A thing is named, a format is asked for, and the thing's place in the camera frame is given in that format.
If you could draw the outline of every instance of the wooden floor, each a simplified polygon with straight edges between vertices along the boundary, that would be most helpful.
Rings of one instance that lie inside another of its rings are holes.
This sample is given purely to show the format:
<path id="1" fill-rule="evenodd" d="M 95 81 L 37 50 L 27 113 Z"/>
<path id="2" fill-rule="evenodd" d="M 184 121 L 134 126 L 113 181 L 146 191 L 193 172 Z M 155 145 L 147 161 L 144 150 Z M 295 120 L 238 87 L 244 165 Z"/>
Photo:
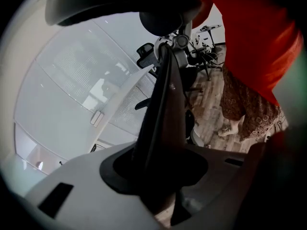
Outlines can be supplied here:
<path id="1" fill-rule="evenodd" d="M 225 59 L 226 47 L 224 45 L 218 47 L 221 49 L 218 53 L 219 63 L 222 63 Z M 247 153 L 251 145 L 256 142 L 263 142 L 264 138 L 258 140 L 250 138 L 240 142 L 238 134 L 229 135 L 224 138 L 217 135 L 218 129 L 228 125 L 229 121 L 223 117 L 220 107 L 224 87 L 223 74 L 219 69 L 212 69 L 210 70 L 210 76 L 211 80 L 208 81 L 207 75 L 204 72 L 200 72 L 193 87 L 202 87 L 203 93 L 189 93 L 189 100 L 193 105 L 192 112 L 198 124 L 195 131 L 205 146 L 210 145 L 212 149 Z M 280 127 L 285 129 L 287 127 L 285 117 L 282 117 L 281 123 Z M 272 127 L 270 130 L 271 135 L 275 133 L 276 129 L 278 130 L 278 127 L 277 125 Z"/>

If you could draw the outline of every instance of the sneaker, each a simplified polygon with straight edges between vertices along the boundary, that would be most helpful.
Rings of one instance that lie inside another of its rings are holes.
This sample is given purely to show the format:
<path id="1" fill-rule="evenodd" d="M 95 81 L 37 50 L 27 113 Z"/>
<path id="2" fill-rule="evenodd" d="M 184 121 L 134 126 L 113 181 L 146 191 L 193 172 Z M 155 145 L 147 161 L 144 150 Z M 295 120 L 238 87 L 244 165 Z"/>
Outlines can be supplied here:
<path id="1" fill-rule="evenodd" d="M 231 129 L 230 127 L 225 127 L 225 128 L 219 129 L 219 131 L 217 133 L 220 137 L 225 137 L 225 136 L 228 136 L 228 135 L 237 134 L 238 129 Z"/>

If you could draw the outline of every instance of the patterned shorts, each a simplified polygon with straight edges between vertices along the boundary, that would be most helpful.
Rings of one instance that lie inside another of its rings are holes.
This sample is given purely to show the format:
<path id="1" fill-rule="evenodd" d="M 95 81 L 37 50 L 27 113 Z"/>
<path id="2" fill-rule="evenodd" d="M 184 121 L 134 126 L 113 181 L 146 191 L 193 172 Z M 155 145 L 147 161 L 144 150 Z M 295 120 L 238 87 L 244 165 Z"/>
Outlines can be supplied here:
<path id="1" fill-rule="evenodd" d="M 223 116 L 238 121 L 245 115 L 241 140 L 260 138 L 278 121 L 281 109 L 236 79 L 223 67 L 224 89 L 220 106 Z"/>

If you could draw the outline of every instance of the red shirt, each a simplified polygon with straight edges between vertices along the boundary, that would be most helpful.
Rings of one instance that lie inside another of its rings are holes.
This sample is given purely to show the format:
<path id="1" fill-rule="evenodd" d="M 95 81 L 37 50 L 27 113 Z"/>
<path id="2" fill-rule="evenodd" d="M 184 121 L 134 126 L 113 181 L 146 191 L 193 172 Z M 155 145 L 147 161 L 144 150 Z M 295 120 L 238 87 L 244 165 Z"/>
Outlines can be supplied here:
<path id="1" fill-rule="evenodd" d="M 287 9 L 272 0 L 212 0 L 223 16 L 225 66 L 245 85 L 278 105 L 272 89 L 290 68 L 303 37 Z"/>

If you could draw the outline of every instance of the person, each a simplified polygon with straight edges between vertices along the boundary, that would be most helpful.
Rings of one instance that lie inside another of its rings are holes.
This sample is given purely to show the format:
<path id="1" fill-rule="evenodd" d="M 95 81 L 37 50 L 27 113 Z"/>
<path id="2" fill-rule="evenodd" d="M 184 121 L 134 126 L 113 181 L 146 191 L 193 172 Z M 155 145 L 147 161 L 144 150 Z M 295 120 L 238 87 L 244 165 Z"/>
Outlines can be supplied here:
<path id="1" fill-rule="evenodd" d="M 227 53 L 220 106 L 230 126 L 218 135 L 238 133 L 241 141 L 259 138 L 278 121 L 280 106 L 272 90 L 303 46 L 303 37 L 286 8 L 272 0 L 202 0 L 193 28 L 201 25 L 216 5 L 225 27 Z"/>

